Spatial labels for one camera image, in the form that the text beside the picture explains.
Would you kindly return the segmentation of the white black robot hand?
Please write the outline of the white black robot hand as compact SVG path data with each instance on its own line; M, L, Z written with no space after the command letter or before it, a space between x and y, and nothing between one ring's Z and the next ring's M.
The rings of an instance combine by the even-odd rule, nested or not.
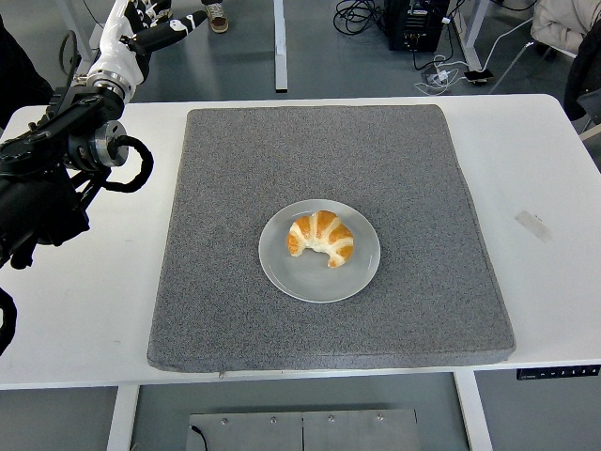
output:
M207 17L201 9L175 18L169 1L116 1L85 84L107 87L130 101L148 76L151 55L185 39Z

